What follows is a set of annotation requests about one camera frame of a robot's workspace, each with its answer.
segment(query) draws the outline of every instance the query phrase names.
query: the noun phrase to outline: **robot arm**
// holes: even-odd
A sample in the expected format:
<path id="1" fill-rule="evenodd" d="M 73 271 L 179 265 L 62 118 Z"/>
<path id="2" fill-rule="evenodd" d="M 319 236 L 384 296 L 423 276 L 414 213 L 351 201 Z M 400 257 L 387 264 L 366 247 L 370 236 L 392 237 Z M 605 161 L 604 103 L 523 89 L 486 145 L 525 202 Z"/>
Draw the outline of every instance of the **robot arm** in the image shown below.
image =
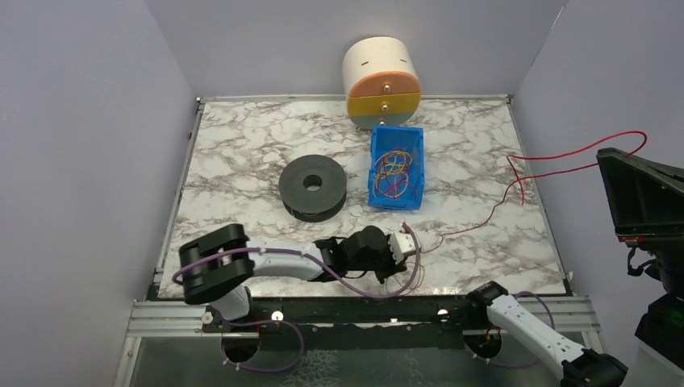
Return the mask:
<path id="1" fill-rule="evenodd" d="M 332 237 L 302 246 L 250 239 L 242 225 L 231 224 L 183 245 L 179 249 L 183 269 L 174 278 L 182 273 L 179 283 L 187 304 L 210 303 L 231 321 L 249 312 L 250 297 L 241 284 L 250 277 L 336 280 L 304 254 L 324 263 L 338 277 L 350 271 L 374 272 L 382 284 L 386 278 L 405 271 L 406 259 L 415 251 L 408 234 L 385 235 L 374 226 L 348 238 Z"/>
<path id="2" fill-rule="evenodd" d="M 485 318 L 515 337 L 556 375 L 562 387 L 617 387 L 622 384 L 627 373 L 624 364 L 559 334 L 525 310 L 496 282 L 475 289 L 468 298 L 475 319 Z"/>

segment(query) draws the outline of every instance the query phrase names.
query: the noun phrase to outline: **black device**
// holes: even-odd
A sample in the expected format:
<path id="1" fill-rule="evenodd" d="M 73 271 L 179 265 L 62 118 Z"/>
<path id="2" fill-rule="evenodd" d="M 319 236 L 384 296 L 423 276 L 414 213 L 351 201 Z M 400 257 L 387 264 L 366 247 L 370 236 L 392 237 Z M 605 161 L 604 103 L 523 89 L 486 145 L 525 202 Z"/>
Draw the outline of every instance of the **black device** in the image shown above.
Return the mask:
<path id="1" fill-rule="evenodd" d="M 636 337 L 684 370 L 684 169 L 615 148 L 596 156 L 628 274 L 662 282 L 666 295 L 649 306 Z M 636 267 L 637 251 L 652 258 Z"/>

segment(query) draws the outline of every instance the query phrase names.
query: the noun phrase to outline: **red wire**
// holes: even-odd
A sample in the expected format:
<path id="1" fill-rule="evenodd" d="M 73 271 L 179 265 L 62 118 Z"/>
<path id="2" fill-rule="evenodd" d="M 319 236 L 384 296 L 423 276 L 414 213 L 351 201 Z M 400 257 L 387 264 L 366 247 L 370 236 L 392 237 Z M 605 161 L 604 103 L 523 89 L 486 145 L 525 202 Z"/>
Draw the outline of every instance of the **red wire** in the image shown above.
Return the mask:
<path id="1" fill-rule="evenodd" d="M 503 191 L 503 198 L 501 198 L 501 201 L 500 201 L 500 202 L 494 204 L 494 206 L 492 207 L 492 210 L 491 210 L 491 212 L 490 212 L 490 215 L 487 217 L 487 219 L 485 219 L 484 222 L 479 223 L 479 224 L 476 225 L 476 226 L 469 227 L 469 228 L 466 228 L 466 229 L 464 229 L 464 230 L 458 230 L 458 231 L 452 231 L 452 232 L 445 232 L 445 233 L 443 233 L 443 234 L 439 234 L 440 242 L 437 244 L 437 246 L 431 248 L 430 250 L 427 250 L 426 252 L 422 252 L 422 253 L 425 254 L 425 253 L 428 253 L 428 252 L 433 252 L 433 251 L 435 251 L 436 249 L 440 248 L 440 246 L 441 246 L 442 243 L 444 242 L 444 237 L 446 237 L 446 236 L 448 236 L 448 235 L 461 234 L 461 233 L 464 233 L 464 232 L 468 232 L 468 231 L 472 231 L 472 230 L 478 229 L 478 228 L 480 228 L 480 227 L 486 225 L 486 224 L 492 219 L 492 217 L 494 216 L 494 211 L 496 210 L 496 207 L 501 206 L 501 205 L 506 201 L 506 196 L 508 195 L 508 191 L 509 191 L 509 190 L 511 189 L 511 187 L 512 187 L 513 185 L 515 185 L 516 183 L 517 183 L 517 184 L 520 184 L 520 191 L 521 191 L 521 193 L 523 194 L 523 204 L 524 204 L 524 203 L 525 203 L 525 198 L 524 198 L 525 191 L 524 191 L 523 184 L 522 184 L 523 181 L 525 181 L 525 180 L 531 180 L 531 179 L 538 179 L 538 178 L 540 178 L 540 177 L 547 177 L 547 176 L 553 176 L 553 175 L 560 175 L 560 174 L 562 174 L 562 173 L 570 173 L 570 172 L 581 171 L 581 170 L 583 170 L 583 169 L 591 168 L 591 167 L 594 167 L 594 166 L 596 166 L 596 165 L 599 164 L 599 163 L 593 163 L 593 164 L 583 165 L 583 166 L 581 166 L 581 167 L 575 167 L 575 168 L 571 168 L 571 169 L 563 169 L 563 170 L 561 170 L 561 171 L 554 171 L 554 172 L 549 172 L 549 173 L 541 173 L 540 175 L 532 175 L 532 176 L 520 177 L 520 176 L 518 175 L 518 171 L 515 169 L 515 167 L 513 166 L 513 163 L 511 162 L 511 158 L 519 159 L 519 160 L 554 160 L 554 159 L 560 159 L 560 158 L 562 158 L 562 157 L 572 156 L 572 155 L 576 155 L 576 154 L 578 154 L 578 153 L 580 153 L 580 152 L 584 152 L 585 150 L 590 149 L 590 148 L 593 148 L 593 147 L 595 147 L 596 145 L 599 145 L 600 143 L 603 143 L 603 142 L 605 142 L 605 141 L 608 141 L 609 139 L 614 139 L 615 137 L 619 137 L 619 136 L 621 136 L 621 135 L 641 135 L 641 136 L 644 137 L 644 140 L 641 142 L 641 144 L 640 144 L 638 147 L 636 147 L 635 150 L 629 152 L 629 153 L 627 154 L 627 156 L 631 156 L 631 155 L 637 153 L 639 150 L 641 150 L 641 149 L 644 147 L 644 145 L 646 145 L 646 141 L 648 141 L 648 139 L 649 139 L 649 137 L 648 137 L 648 136 L 646 135 L 646 133 L 643 132 L 643 131 L 621 131 L 620 133 L 615 133 L 614 135 L 609 135 L 608 137 L 604 137 L 604 138 L 600 139 L 599 141 L 596 141 L 595 143 L 593 143 L 593 144 L 591 144 L 591 145 L 588 145 L 588 146 L 586 146 L 586 147 L 584 147 L 584 148 L 580 148 L 580 149 L 578 149 L 578 150 L 576 150 L 576 151 L 572 151 L 572 152 L 562 153 L 562 154 L 560 154 L 560 155 L 555 155 L 555 156 L 517 156 L 517 155 L 507 155 L 508 163 L 511 164 L 511 168 L 513 168 L 513 173 L 515 174 L 515 181 L 513 181 L 512 183 L 510 183 L 510 184 L 508 185 L 508 187 L 506 187 L 506 190 Z"/>
<path id="2" fill-rule="evenodd" d="M 646 141 L 648 141 L 648 139 L 649 139 L 649 137 L 648 137 L 648 136 L 646 135 L 646 133 L 643 132 L 643 131 L 621 131 L 621 132 L 619 132 L 619 133 L 615 133 L 615 134 L 613 134 L 613 135 L 609 135 L 608 137 L 603 137 L 603 138 L 600 139 L 599 141 L 596 141 L 596 142 L 594 142 L 594 143 L 592 143 L 592 144 L 589 144 L 589 145 L 585 146 L 584 148 L 580 148 L 580 149 L 577 149 L 577 150 L 574 150 L 574 151 L 562 153 L 562 154 L 560 154 L 560 155 L 555 155 L 555 156 L 518 156 L 518 155 L 507 155 L 507 156 L 506 156 L 506 159 L 508 160 L 508 164 L 511 166 L 511 168 L 513 169 L 513 173 L 515 174 L 515 182 L 517 182 L 517 183 L 520 184 L 520 192 L 521 192 L 521 194 L 523 195 L 523 204 L 525 204 L 525 189 L 524 189 L 524 187 L 523 187 L 523 180 L 528 180 L 528 179 L 527 179 L 527 178 L 520 178 L 520 176 L 518 175 L 518 170 L 515 169 L 515 166 L 514 166 L 513 163 L 511 162 L 511 158 L 517 159 L 517 160 L 555 160 L 555 159 L 561 159 L 561 158 L 563 158 L 563 157 L 572 156 L 572 155 L 576 155 L 576 154 L 578 154 L 578 153 L 584 152 L 585 150 L 591 149 L 591 148 L 595 147 L 596 145 L 599 145 L 600 143 L 604 143 L 604 142 L 608 141 L 609 139 L 614 139 L 615 137 L 620 137 L 621 135 L 641 135 L 642 137 L 644 137 L 644 140 L 641 142 L 641 144 L 640 144 L 635 150 L 629 152 L 629 153 L 627 154 L 627 156 L 631 156 L 631 155 L 637 153 L 639 150 L 641 150 L 641 149 L 644 147 L 644 145 L 646 145 Z M 599 163 L 587 164 L 587 165 L 584 165 L 584 166 L 582 166 L 582 167 L 577 167 L 577 168 L 572 168 L 572 169 L 565 169 L 565 170 L 562 170 L 562 171 L 556 171 L 556 172 L 552 172 L 552 173 L 545 173 L 545 174 L 542 174 L 542 175 L 530 176 L 529 178 L 546 177 L 546 176 L 558 175 L 558 174 L 561 174 L 561 173 L 575 172 L 575 171 L 579 171 L 579 170 L 582 170 L 582 169 L 587 169 L 587 168 L 593 167 L 593 166 L 595 166 L 595 165 L 599 165 Z"/>
<path id="3" fill-rule="evenodd" d="M 407 175 L 405 173 L 402 175 L 402 177 L 399 178 L 398 181 L 396 181 L 394 184 L 387 187 L 387 191 L 385 191 L 385 192 L 380 191 L 380 193 L 383 195 L 386 195 L 386 196 L 390 196 L 391 193 L 388 194 L 388 192 L 390 192 L 391 189 L 394 188 L 394 192 L 395 192 L 394 196 L 396 196 L 399 193 L 399 188 L 402 186 L 402 184 L 406 184 L 409 187 L 411 187 L 411 189 L 413 189 L 413 199 L 415 200 L 418 197 L 418 194 L 415 191 L 415 187 L 408 180 L 404 181 L 404 179 L 407 179 Z"/>
<path id="4" fill-rule="evenodd" d="M 392 192 L 392 189 L 394 188 L 394 192 L 398 193 L 398 192 L 399 192 L 399 191 L 398 191 L 398 187 L 401 186 L 401 184 L 402 184 L 402 182 L 403 182 L 403 178 L 404 178 L 405 176 L 406 176 L 406 175 L 402 175 L 402 176 L 399 178 L 399 180 L 398 180 L 398 181 L 395 181 L 393 184 L 390 184 L 390 182 L 388 181 L 389 178 L 387 177 L 387 178 L 386 178 L 386 181 L 387 181 L 387 184 L 388 184 L 388 186 L 387 186 L 387 191 L 384 191 L 384 192 L 383 192 L 383 191 L 381 190 L 381 191 L 380 191 L 380 194 L 383 194 L 383 195 L 386 195 L 386 196 L 397 196 L 396 194 L 395 194 L 395 195 L 392 195 L 392 193 L 391 193 L 391 192 Z"/>

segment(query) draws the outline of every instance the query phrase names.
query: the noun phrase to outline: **blue plastic bin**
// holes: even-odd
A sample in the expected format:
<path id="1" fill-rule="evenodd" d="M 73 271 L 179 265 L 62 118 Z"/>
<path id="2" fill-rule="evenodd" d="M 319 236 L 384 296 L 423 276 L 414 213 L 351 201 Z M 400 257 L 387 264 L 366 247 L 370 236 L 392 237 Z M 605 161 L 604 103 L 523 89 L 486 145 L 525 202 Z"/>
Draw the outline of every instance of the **blue plastic bin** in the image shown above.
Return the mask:
<path id="1" fill-rule="evenodd" d="M 409 167 L 409 182 L 415 188 L 407 189 L 398 198 L 388 198 L 382 193 L 373 194 L 377 159 L 394 149 L 402 149 L 413 159 Z M 418 210 L 423 202 L 425 186 L 425 163 L 423 155 L 423 128 L 420 127 L 383 127 L 376 125 L 370 141 L 370 170 L 368 174 L 368 205 L 388 210 Z M 386 190 L 388 183 L 381 183 L 381 190 Z"/>

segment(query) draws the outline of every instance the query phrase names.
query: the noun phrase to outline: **yellow drawer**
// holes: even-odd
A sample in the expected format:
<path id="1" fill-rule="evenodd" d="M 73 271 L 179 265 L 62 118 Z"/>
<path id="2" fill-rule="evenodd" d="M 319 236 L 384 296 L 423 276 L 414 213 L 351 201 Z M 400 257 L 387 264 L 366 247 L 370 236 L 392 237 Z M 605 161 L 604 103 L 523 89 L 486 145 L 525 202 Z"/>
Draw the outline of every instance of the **yellow drawer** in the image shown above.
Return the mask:
<path id="1" fill-rule="evenodd" d="M 363 129 L 373 129 L 376 125 L 387 125 L 396 127 L 405 123 L 412 115 L 413 111 L 408 113 L 397 114 L 383 114 L 383 115 L 350 115 L 349 119 L 354 124 Z"/>
<path id="2" fill-rule="evenodd" d="M 420 93 L 351 97 L 347 112 L 351 116 L 414 112 L 420 103 Z"/>

